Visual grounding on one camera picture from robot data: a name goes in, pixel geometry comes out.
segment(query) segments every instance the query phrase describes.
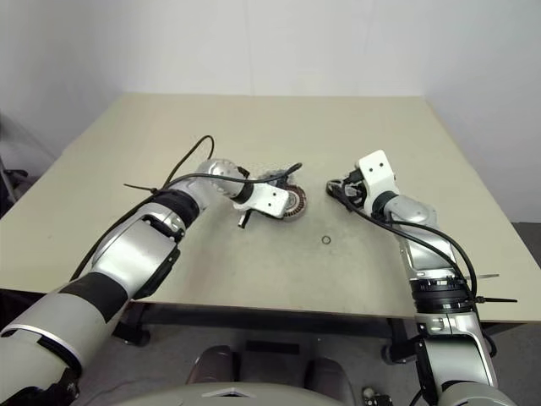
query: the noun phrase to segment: silver robot arm segment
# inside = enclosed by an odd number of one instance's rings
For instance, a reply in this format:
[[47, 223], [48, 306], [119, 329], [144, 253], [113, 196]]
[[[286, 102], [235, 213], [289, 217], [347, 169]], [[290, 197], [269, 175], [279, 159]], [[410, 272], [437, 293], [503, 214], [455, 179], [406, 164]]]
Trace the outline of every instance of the silver robot arm segment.
[[[217, 159], [198, 170], [245, 179], [243, 172]], [[186, 230], [219, 195], [239, 210], [278, 218], [288, 199], [285, 190], [268, 184], [212, 178], [186, 178], [154, 195], [104, 237], [84, 276], [47, 294], [2, 329], [0, 403], [71, 403], [77, 379], [125, 306], [156, 291], [180, 255]]]
[[[427, 230], [398, 225], [408, 222], [438, 229], [434, 208], [400, 195], [383, 151], [361, 158], [344, 179], [330, 181], [327, 193], [349, 210], [361, 211], [380, 224], [435, 247], [456, 264], [448, 240]], [[457, 274], [455, 264], [433, 250], [401, 236], [398, 241], [417, 308], [417, 367], [425, 400], [450, 406], [462, 404], [457, 399], [463, 401], [465, 393], [470, 401], [491, 393], [489, 399], [500, 403], [486, 404], [513, 405], [497, 390], [474, 298], [463, 275]], [[463, 382], [469, 382], [465, 392], [457, 389], [465, 385]]]

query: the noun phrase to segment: white wall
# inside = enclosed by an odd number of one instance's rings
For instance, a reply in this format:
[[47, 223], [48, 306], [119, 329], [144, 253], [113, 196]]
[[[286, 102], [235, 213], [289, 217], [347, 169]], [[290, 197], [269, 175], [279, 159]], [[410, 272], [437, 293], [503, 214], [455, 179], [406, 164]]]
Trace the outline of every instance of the white wall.
[[2, 154], [42, 173], [122, 91], [426, 95], [510, 219], [541, 222], [540, 20], [536, 0], [0, 0]]

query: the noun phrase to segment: gray floor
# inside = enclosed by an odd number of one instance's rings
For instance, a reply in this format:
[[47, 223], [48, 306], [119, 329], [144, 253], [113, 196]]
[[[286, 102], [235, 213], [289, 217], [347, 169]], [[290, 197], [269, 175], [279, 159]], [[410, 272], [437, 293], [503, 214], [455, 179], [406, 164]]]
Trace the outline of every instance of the gray floor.
[[[541, 225], [517, 224], [517, 231], [541, 262]], [[229, 328], [150, 326], [152, 340], [137, 348], [111, 338], [80, 382], [75, 406], [108, 405], [150, 390], [185, 382], [198, 355], [206, 348], [227, 344], [242, 351], [247, 339], [298, 343], [301, 355], [273, 357], [289, 370], [284, 378], [297, 383], [303, 361], [319, 355], [338, 361], [352, 381], [356, 396], [373, 386], [392, 396], [397, 406], [408, 405], [418, 390], [413, 363], [389, 366], [380, 360], [385, 340], [368, 337], [255, 332]], [[524, 325], [495, 336], [499, 353], [494, 358], [500, 389], [517, 405], [541, 404], [541, 324]]]

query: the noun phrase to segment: table surface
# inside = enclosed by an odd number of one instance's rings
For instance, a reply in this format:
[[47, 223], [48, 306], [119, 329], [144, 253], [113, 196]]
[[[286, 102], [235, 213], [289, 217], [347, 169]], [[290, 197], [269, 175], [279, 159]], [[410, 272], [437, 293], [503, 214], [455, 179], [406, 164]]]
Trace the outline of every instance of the table surface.
[[[482, 304], [481, 317], [541, 320], [541, 271], [420, 97], [127, 94], [0, 221], [0, 287], [47, 292], [65, 283], [101, 233], [147, 196], [123, 183], [160, 185], [203, 134], [215, 136], [217, 157], [253, 174], [302, 162], [296, 181], [308, 210], [290, 223], [253, 215], [242, 230], [221, 200], [188, 230], [180, 259], [147, 300], [413, 316], [396, 239], [325, 194], [327, 180], [383, 149], [401, 192], [435, 207], [477, 274], [500, 274], [480, 279], [479, 294], [519, 299]], [[181, 172], [206, 154], [201, 148]]]

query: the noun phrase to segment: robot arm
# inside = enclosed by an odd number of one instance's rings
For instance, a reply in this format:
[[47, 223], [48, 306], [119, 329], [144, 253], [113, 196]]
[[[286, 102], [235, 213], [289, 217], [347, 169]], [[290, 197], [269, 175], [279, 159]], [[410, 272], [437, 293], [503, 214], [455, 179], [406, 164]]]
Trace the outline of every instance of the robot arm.
[[497, 390], [475, 294], [456, 266], [450, 241], [437, 234], [434, 208], [400, 195], [383, 151], [360, 159], [344, 179], [330, 181], [327, 193], [348, 210], [400, 232], [400, 252], [417, 308], [417, 368], [427, 403], [476, 404], [482, 398], [495, 401], [483, 403], [487, 405], [513, 405]]
[[[230, 161], [211, 159], [198, 173], [244, 180]], [[192, 177], [171, 184], [101, 241], [91, 269], [51, 292], [0, 332], [0, 402], [69, 404], [77, 379], [131, 299], [153, 294], [178, 259], [186, 230], [219, 195], [240, 211], [282, 218], [290, 194], [265, 183]]]

